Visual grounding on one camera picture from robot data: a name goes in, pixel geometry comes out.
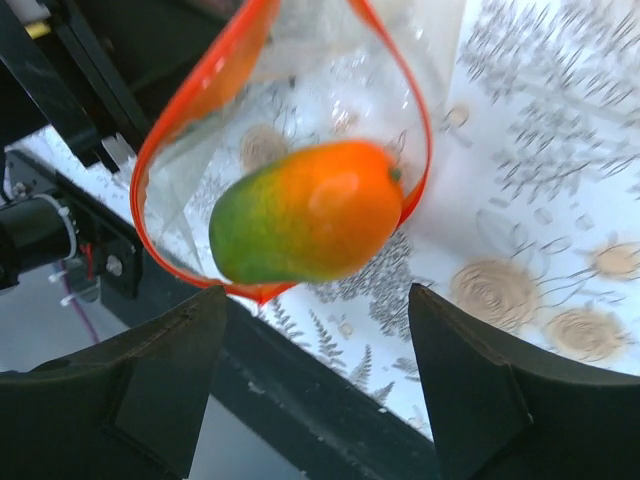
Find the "plastic bag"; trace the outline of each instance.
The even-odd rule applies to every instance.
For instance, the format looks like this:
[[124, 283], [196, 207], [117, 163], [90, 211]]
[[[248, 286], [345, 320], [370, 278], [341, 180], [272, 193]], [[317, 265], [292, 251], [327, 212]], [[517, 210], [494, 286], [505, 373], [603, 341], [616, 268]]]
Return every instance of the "plastic bag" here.
[[386, 5], [384, 21], [365, 0], [249, 0], [236, 13], [134, 167], [134, 223], [160, 265], [193, 285], [224, 284], [259, 304], [292, 287], [227, 283], [213, 262], [209, 217], [243, 175], [339, 138], [373, 140], [396, 154], [404, 173], [401, 223], [411, 215], [433, 149], [421, 93], [430, 72], [415, 65], [412, 72], [407, 60], [413, 48], [413, 63], [420, 55], [425, 61], [410, 27], [412, 2], [376, 3]]

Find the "rose print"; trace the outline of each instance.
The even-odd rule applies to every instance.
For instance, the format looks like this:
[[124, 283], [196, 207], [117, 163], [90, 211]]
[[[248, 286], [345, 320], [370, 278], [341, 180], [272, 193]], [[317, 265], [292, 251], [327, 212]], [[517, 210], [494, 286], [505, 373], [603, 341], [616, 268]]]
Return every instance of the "rose print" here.
[[252, 172], [275, 162], [289, 153], [282, 133], [271, 125], [256, 125], [240, 141], [240, 161], [245, 171]]
[[527, 270], [505, 260], [465, 267], [451, 282], [456, 304], [495, 327], [517, 330], [534, 320], [540, 293]]
[[640, 278], [640, 245], [617, 244], [590, 252], [591, 268], [600, 277], [620, 282]]
[[549, 341], [566, 356], [581, 362], [598, 362], [621, 354], [630, 341], [611, 314], [589, 308], [567, 310], [546, 328]]

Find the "fern print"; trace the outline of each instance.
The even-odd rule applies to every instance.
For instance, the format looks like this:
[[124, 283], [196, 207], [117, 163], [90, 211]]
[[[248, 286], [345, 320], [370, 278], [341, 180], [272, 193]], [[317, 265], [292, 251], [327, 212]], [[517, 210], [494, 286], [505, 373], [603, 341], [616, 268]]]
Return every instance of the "fern print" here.
[[522, 105], [494, 161], [532, 204], [640, 165], [640, 28], [611, 2], [524, 3], [484, 0], [459, 63], [493, 103]]
[[323, 303], [349, 301], [358, 296], [370, 297], [369, 315], [380, 324], [387, 336], [411, 340], [407, 313], [408, 294], [414, 276], [409, 267], [411, 242], [402, 230], [397, 231], [382, 251], [356, 275], [334, 283], [308, 285]]
[[[287, 315], [284, 308], [282, 307], [282, 302], [280, 302], [279, 297], [276, 297], [271, 301], [271, 307], [273, 308], [273, 317], [275, 319], [275, 323], [269, 322], [271, 326], [275, 328], [287, 340], [295, 343], [298, 347], [310, 348], [311, 344], [300, 340], [300, 337], [303, 337], [305, 333], [300, 330], [297, 322], [294, 322], [291, 319], [291, 316]], [[264, 311], [259, 312], [258, 317], [262, 320], [267, 320]]]
[[393, 391], [393, 387], [395, 387], [396, 382], [389, 382], [386, 387], [379, 388], [378, 390], [374, 390], [371, 392], [370, 396], [380, 405], [384, 405], [389, 398], [389, 395]]
[[418, 373], [418, 364], [410, 358], [398, 358], [392, 365], [396, 370], [400, 370], [405, 374], [405, 379], [411, 382], [420, 382], [420, 374]]
[[431, 426], [429, 425], [429, 419], [425, 418], [422, 414], [422, 411], [417, 407], [417, 405], [413, 406], [413, 417], [409, 418], [408, 423], [413, 428], [423, 433], [427, 433]]
[[337, 342], [334, 342], [333, 336], [322, 325], [322, 322], [318, 316], [309, 312], [313, 324], [316, 327], [318, 333], [318, 351], [316, 358], [327, 367], [331, 368], [334, 372], [339, 373], [342, 376], [346, 376], [346, 363], [340, 358], [344, 353], [342, 350], [338, 350]]
[[373, 356], [371, 345], [365, 346], [364, 356], [356, 368], [349, 375], [349, 381], [360, 390], [367, 391], [369, 387], [369, 378], [371, 377], [371, 368], [373, 366]]

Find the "floral patterned paper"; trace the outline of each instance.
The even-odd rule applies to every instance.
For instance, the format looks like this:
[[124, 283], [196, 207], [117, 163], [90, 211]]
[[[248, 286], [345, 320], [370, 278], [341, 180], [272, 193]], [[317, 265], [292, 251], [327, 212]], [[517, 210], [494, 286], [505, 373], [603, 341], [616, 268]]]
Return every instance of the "floral patterned paper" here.
[[[542, 348], [640, 374], [637, 3], [468, 0], [416, 214], [353, 278], [254, 312], [427, 437], [407, 319], [414, 281]], [[230, 147], [245, 168], [269, 161], [257, 143], [292, 148], [281, 120]], [[342, 112], [335, 128], [357, 120]], [[126, 192], [70, 162], [55, 132], [28, 145], [87, 190], [109, 186], [101, 199], [130, 220]], [[399, 135], [390, 148], [402, 146]]]

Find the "black metal frame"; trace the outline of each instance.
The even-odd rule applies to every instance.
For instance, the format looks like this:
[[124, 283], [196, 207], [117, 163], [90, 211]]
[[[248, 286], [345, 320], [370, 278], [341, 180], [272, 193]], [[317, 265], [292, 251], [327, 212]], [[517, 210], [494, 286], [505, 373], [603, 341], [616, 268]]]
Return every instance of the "black metal frame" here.
[[409, 322], [443, 478], [638, 478], [640, 378], [538, 348], [420, 285]]
[[[90, 265], [87, 265], [89, 276], [100, 276], [102, 282], [119, 295], [135, 299], [142, 278], [143, 251], [136, 232], [116, 214], [91, 200], [73, 182], [55, 175], [30, 155], [9, 151], [6, 162], [14, 185], [24, 185], [25, 193], [29, 195], [46, 193], [60, 197], [71, 210], [79, 252], [91, 248]], [[107, 269], [110, 256], [121, 263], [121, 272], [117, 276]]]
[[138, 150], [151, 128], [149, 120], [76, 4], [64, 0], [42, 0], [40, 3], [51, 12], [49, 25], [114, 119], [118, 132]]
[[[102, 161], [114, 168], [111, 158], [101, 148], [103, 137], [95, 122], [4, 0], [0, 1], [0, 63], [83, 165]], [[3, 123], [10, 123], [16, 113], [3, 118]]]
[[[92, 222], [139, 247], [135, 230], [59, 174], [10, 152], [12, 182], [32, 193], [60, 191]], [[92, 237], [92, 233], [80, 236]], [[104, 268], [101, 301], [129, 327], [163, 315], [199, 292], [163, 270], [143, 249], [135, 296]], [[342, 377], [231, 299], [211, 393], [309, 478], [438, 480], [433, 444]]]
[[225, 301], [221, 288], [203, 291], [91, 348], [30, 372], [0, 373], [0, 476], [187, 477], [224, 336]]

